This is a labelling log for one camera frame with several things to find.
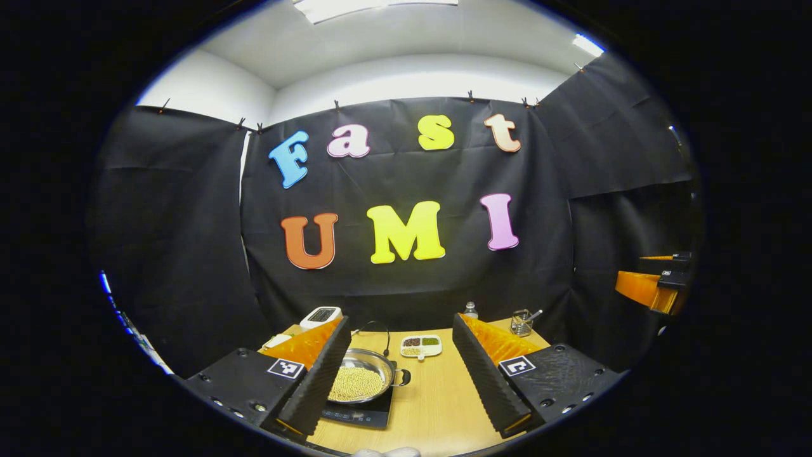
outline pan handle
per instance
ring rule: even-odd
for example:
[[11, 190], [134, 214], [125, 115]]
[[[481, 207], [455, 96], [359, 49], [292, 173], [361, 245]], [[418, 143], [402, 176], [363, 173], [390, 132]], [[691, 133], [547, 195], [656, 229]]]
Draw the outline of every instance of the pan handle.
[[409, 370], [403, 370], [403, 369], [398, 368], [395, 371], [396, 372], [402, 372], [404, 374], [404, 378], [403, 378], [403, 382], [401, 382], [400, 384], [393, 384], [393, 386], [400, 387], [400, 386], [403, 386], [403, 385], [407, 385], [412, 380], [412, 373], [410, 373]]

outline power cord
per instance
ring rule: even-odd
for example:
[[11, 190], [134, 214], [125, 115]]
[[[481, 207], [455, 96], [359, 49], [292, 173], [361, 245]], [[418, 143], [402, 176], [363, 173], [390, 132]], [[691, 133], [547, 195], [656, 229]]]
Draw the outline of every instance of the power cord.
[[366, 324], [363, 324], [360, 329], [352, 330], [352, 333], [350, 333], [350, 335], [351, 336], [357, 335], [358, 333], [361, 332], [361, 330], [366, 329], [366, 326], [369, 325], [369, 324], [380, 324], [380, 325], [383, 325], [383, 328], [385, 328], [387, 330], [387, 348], [383, 350], [383, 356], [388, 357], [389, 356], [389, 339], [390, 339], [389, 327], [387, 327], [387, 325], [384, 324], [383, 322], [381, 322], [380, 320], [371, 320], [371, 321], [367, 322]]

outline wooden table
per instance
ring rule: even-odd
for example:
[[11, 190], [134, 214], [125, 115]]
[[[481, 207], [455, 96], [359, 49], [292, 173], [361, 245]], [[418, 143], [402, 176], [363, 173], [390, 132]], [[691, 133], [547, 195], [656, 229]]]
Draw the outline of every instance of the wooden table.
[[[491, 324], [509, 331], [510, 319]], [[293, 325], [285, 333], [299, 334], [302, 331], [299, 325]], [[422, 362], [400, 355], [400, 342], [404, 337], [422, 334], [440, 336], [443, 352], [426, 357]], [[542, 349], [550, 345], [535, 331], [525, 338]], [[350, 347], [381, 354], [386, 344], [386, 332], [364, 330], [352, 337]], [[397, 368], [409, 370], [412, 381], [393, 388], [388, 426], [385, 429], [365, 429], [322, 418], [318, 421], [316, 433], [308, 437], [309, 442], [349, 454], [359, 449], [387, 452], [411, 446], [417, 448], [423, 457], [448, 457], [507, 441], [494, 431], [451, 339], [451, 329], [392, 332], [389, 359], [397, 362]], [[400, 383], [400, 376], [399, 372], [395, 374], [396, 382]]]

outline blue letter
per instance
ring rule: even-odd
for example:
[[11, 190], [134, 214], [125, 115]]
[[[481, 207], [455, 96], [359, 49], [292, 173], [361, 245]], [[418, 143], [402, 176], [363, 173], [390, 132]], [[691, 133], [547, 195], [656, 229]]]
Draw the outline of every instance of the blue letter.
[[296, 163], [297, 160], [307, 162], [307, 150], [304, 146], [297, 144], [304, 143], [307, 139], [307, 133], [300, 130], [268, 154], [268, 159], [275, 160], [279, 171], [282, 172], [282, 187], [285, 189], [289, 189], [307, 174], [307, 167], [300, 167]]

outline bottle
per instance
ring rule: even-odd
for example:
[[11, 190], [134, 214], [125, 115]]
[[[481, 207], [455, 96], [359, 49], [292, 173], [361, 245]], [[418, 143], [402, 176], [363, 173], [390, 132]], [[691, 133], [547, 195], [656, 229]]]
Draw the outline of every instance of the bottle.
[[474, 319], [479, 319], [479, 313], [477, 313], [477, 309], [473, 307], [473, 302], [468, 302], [465, 304], [465, 311], [463, 311], [468, 317], [473, 317]]

